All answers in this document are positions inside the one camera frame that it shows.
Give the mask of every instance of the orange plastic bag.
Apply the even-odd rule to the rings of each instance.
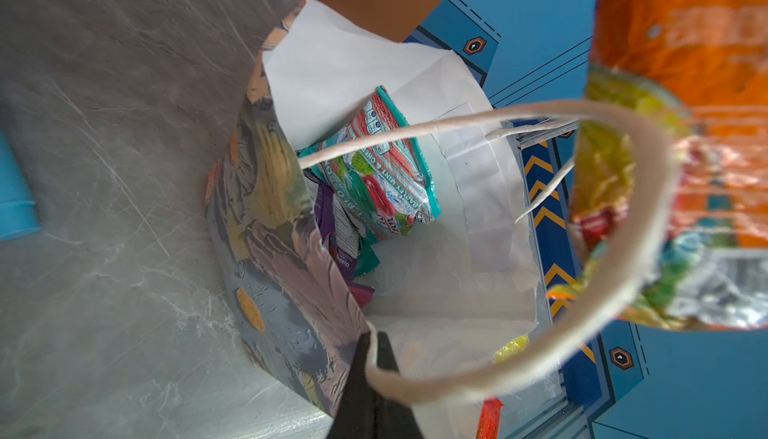
[[[665,329],[768,323],[768,0],[598,0],[586,99],[658,121],[684,176],[667,244],[624,319]],[[583,121],[571,226],[592,252],[575,297],[633,188],[627,137]]]

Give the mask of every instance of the blue cylinder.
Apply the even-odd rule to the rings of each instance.
[[[34,201],[11,146],[0,131],[0,241],[40,230]]]

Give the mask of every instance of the teal candy package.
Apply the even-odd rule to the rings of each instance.
[[[408,126],[384,87],[360,112],[327,140],[299,152],[321,149]],[[350,216],[365,227],[369,244],[407,235],[416,223],[440,215],[435,185],[416,139],[378,144],[313,166],[312,172],[342,199]]]

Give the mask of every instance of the rope handle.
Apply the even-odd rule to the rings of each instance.
[[[519,354],[502,363],[453,376],[419,381],[383,371],[376,365],[376,329],[369,323],[371,344],[366,359],[366,378],[380,395],[405,406],[438,400],[483,401],[536,382],[598,334],[638,294],[664,241],[680,175],[670,137],[653,121],[627,108],[587,100],[555,100],[401,127],[359,137],[300,158],[300,165],[306,168],[384,142],[542,116],[571,119],[496,131],[488,138],[551,129],[577,117],[615,127],[632,141],[636,161],[635,185],[628,214],[623,225],[610,237],[608,249],[590,286],[568,311],[565,320],[556,322]]]

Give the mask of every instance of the candy bag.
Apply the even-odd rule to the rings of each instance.
[[[309,171],[304,173],[304,184],[315,203],[315,222],[322,237],[322,246],[328,249],[339,266],[342,278],[362,308],[371,301],[374,289],[353,281],[379,265],[379,258],[369,245],[360,240],[362,224],[351,221],[339,196],[328,185]]]
[[[675,330],[768,325],[768,0],[598,0],[590,100],[634,109],[674,138],[683,168],[648,286],[623,319]],[[628,137],[582,121],[571,227],[589,281],[634,187]]]
[[[407,125],[384,87],[379,87],[352,121],[299,156]],[[313,166],[312,172],[338,194],[350,217],[364,225],[368,244],[407,235],[415,223],[431,223],[440,214],[432,176],[416,139],[345,154]]]

